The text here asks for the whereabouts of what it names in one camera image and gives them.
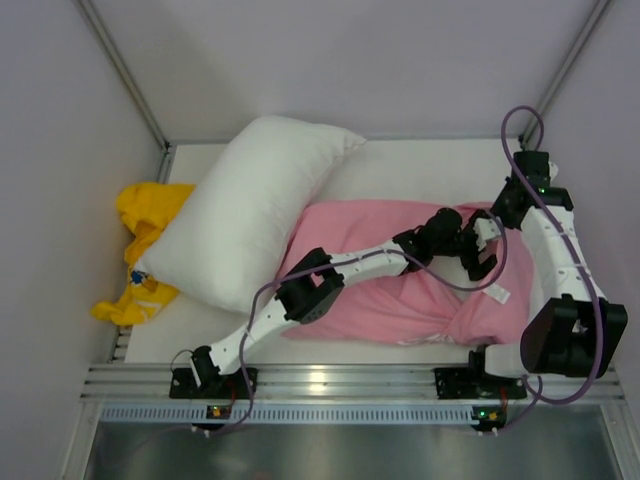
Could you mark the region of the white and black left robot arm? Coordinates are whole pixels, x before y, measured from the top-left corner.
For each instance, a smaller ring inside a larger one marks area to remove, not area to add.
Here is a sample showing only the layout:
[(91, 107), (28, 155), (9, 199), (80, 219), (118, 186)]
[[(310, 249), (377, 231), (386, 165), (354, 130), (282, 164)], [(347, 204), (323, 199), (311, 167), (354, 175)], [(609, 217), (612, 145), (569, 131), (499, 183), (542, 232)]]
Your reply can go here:
[[(481, 257), (496, 238), (506, 249), (505, 228), (491, 212), (477, 210), (463, 224), (457, 211), (442, 208), (427, 223), (373, 248), (344, 254), (315, 248), (285, 276), (258, 289), (243, 326), (193, 351), (190, 369), (195, 386), (200, 392), (218, 391), (227, 378), (246, 372), (246, 351), (297, 325), (321, 319), (344, 289), (362, 282), (425, 271), (452, 289), (480, 291), (495, 283), (504, 270), (504, 258)], [(432, 272), (429, 265), (436, 257), (457, 257), (475, 285), (454, 285)]]

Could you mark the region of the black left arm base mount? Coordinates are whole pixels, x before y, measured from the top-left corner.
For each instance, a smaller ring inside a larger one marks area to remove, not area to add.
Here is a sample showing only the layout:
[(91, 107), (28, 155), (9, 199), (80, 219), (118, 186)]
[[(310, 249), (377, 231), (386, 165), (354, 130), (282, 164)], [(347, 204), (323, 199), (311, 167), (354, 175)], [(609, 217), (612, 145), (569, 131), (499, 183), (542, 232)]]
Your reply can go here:
[(248, 368), (249, 383), (240, 370), (229, 375), (220, 375), (216, 372), (209, 380), (202, 381), (198, 385), (193, 370), (190, 367), (175, 368), (169, 389), (171, 399), (195, 400), (195, 399), (220, 399), (220, 400), (247, 400), (249, 391), (256, 391), (258, 370)]

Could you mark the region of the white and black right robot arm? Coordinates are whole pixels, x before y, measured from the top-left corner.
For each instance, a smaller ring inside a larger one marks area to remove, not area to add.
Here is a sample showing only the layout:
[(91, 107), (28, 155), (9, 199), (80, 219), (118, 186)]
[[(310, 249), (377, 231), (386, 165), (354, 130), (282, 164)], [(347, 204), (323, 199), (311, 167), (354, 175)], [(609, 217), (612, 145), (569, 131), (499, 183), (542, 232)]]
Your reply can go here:
[(552, 184), (556, 169), (541, 151), (519, 151), (490, 212), (467, 227), (480, 249), (502, 231), (520, 234), (533, 264), (532, 311), (519, 339), (484, 349), (484, 369), (496, 377), (555, 374), (601, 378), (628, 323), (592, 279), (574, 228), (569, 192)]

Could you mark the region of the pink pillowcase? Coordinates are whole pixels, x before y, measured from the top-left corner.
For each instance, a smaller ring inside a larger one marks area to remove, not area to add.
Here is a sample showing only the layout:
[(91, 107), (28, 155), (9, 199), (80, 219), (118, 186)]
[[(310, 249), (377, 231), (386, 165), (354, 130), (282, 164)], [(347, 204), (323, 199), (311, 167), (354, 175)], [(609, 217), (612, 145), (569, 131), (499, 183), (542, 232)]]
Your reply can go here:
[[(311, 205), (299, 218), (279, 273), (288, 273), (317, 247), (328, 253), (348, 253), (378, 246), (426, 223), (438, 209), (436, 204), (401, 200)], [(516, 342), (528, 324), (533, 260), (520, 234), (513, 230), (507, 233), (506, 249), (498, 242), (490, 249), (498, 259), (506, 260), (495, 283), (511, 292), (504, 305), (483, 291), (458, 291), (420, 271), (346, 288), (321, 319), (283, 335), (297, 341), (349, 340), (402, 346)], [(454, 285), (471, 284), (456, 258), (435, 258), (429, 269)]]

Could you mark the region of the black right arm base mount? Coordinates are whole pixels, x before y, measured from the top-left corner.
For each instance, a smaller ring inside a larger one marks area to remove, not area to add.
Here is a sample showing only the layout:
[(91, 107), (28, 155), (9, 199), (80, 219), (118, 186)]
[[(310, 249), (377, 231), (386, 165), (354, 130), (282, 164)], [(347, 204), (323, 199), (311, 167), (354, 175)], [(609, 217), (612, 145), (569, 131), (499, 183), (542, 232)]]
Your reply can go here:
[(481, 375), (469, 367), (440, 367), (434, 369), (439, 400), (473, 400), (487, 398)]

